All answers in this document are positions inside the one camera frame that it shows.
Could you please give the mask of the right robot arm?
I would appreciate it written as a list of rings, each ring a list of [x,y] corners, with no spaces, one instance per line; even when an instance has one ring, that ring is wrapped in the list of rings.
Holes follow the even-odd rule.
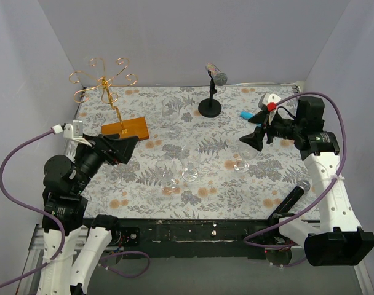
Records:
[[[257,236],[268,233],[275,244],[286,240],[301,246],[312,266],[356,266],[374,247],[374,234],[363,230],[350,204],[341,175],[347,145],[339,144],[332,132],[324,130],[325,102],[328,96],[317,92],[296,95],[295,116],[285,119],[278,108],[287,102],[275,94],[265,94],[258,104],[260,112],[249,119],[256,124],[253,133],[240,138],[257,151],[263,140],[292,140],[315,188],[316,199],[304,210],[289,216],[274,214],[269,227],[244,238],[257,247]]]

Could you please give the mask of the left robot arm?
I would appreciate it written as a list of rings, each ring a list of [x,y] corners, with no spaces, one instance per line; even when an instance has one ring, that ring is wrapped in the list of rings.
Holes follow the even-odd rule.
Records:
[[[117,218],[100,215],[89,229],[82,250],[75,253],[88,204],[81,195],[83,190],[104,163],[127,164],[138,137],[85,135],[83,138],[86,142],[77,145],[73,160],[56,155],[44,165],[44,209],[61,222],[65,233],[61,233],[51,218],[43,219],[43,260],[48,265],[41,270],[38,294],[85,294],[102,252],[121,238],[120,229],[115,227]]]

